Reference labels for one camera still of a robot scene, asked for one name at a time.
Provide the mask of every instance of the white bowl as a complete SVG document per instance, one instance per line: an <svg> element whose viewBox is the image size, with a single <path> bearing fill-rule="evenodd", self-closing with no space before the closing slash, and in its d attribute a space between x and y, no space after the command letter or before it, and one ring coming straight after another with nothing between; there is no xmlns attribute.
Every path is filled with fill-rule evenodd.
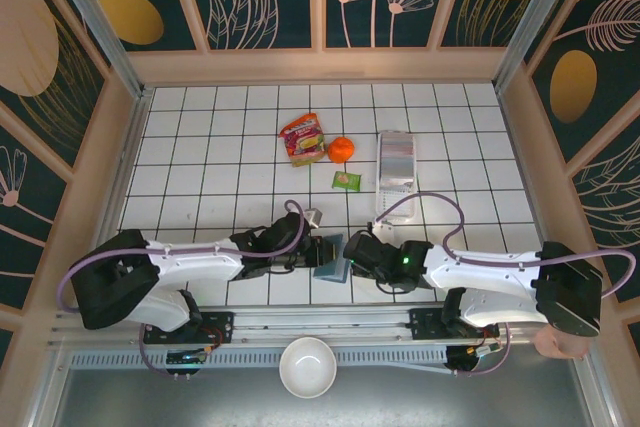
<svg viewBox="0 0 640 427"><path fill-rule="evenodd" d="M291 342L280 359L282 383L289 392L301 399L313 399L329 390L337 369L331 348L313 337Z"/></svg>

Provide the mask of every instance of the tiled floor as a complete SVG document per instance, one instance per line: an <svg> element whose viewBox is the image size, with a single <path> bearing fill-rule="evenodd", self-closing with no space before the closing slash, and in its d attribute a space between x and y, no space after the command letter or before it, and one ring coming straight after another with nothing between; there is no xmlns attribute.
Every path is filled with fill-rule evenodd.
<svg viewBox="0 0 640 427"><path fill-rule="evenodd" d="M291 167L275 134L318 114L330 142L356 146L344 166L328 159ZM454 247L512 252L539 248L522 181L491 84L357 84L157 89L122 215L162 242L214 241L268 225L286 199L324 213L318 234L353 234L372 220L376 132L409 130L417 140L421 190L462 206L467 225ZM362 175L362 192L331 188L335 172ZM440 242L457 222L446 203L424 198L396 241ZM374 283L313 279L308 269L241 282L192 282L202 306L383 303L437 300L419 290L389 296Z"/></svg>

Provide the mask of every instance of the blue object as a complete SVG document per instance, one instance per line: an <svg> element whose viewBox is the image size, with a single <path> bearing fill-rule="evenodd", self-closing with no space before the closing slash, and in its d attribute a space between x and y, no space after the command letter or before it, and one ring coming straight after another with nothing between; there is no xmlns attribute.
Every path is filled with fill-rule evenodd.
<svg viewBox="0 0 640 427"><path fill-rule="evenodd" d="M313 277L329 282L338 282L340 284L344 284L347 282L350 263L342 256L342 252L344 250L342 234L329 235L324 239L335 246L338 255L336 256L335 260L324 264L322 267L316 267L313 270Z"/></svg>

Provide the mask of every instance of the metal grater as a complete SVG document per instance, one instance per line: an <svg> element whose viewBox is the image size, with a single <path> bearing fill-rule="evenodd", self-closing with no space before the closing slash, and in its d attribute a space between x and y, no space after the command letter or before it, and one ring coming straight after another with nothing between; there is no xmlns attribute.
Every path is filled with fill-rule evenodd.
<svg viewBox="0 0 640 427"><path fill-rule="evenodd" d="M376 213L416 192L415 140L406 132L381 132L378 137ZM397 207L387 216L394 222L408 222L416 213L415 199Z"/></svg>

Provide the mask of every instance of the small green package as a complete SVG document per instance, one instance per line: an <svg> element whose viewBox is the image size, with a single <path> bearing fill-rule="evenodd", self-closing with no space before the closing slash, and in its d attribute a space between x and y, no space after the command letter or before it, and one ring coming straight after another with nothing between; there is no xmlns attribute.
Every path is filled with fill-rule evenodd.
<svg viewBox="0 0 640 427"><path fill-rule="evenodd" d="M354 192L360 192L360 174L350 174L348 172L336 172L333 176L334 189L346 189L353 190Z"/></svg>

